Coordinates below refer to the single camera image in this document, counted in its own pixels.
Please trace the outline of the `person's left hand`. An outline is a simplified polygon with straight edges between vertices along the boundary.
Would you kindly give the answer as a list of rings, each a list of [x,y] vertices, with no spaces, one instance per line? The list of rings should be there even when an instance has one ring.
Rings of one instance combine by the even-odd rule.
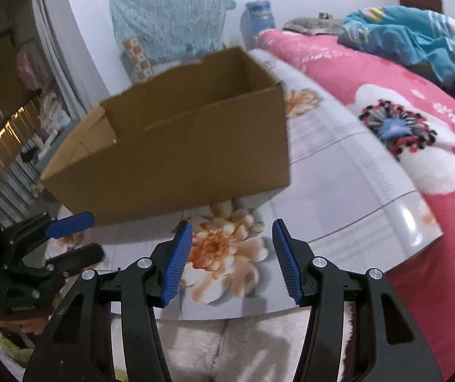
[[[40,335],[46,328],[50,320],[49,315],[18,320],[1,320],[0,328],[12,333]]]

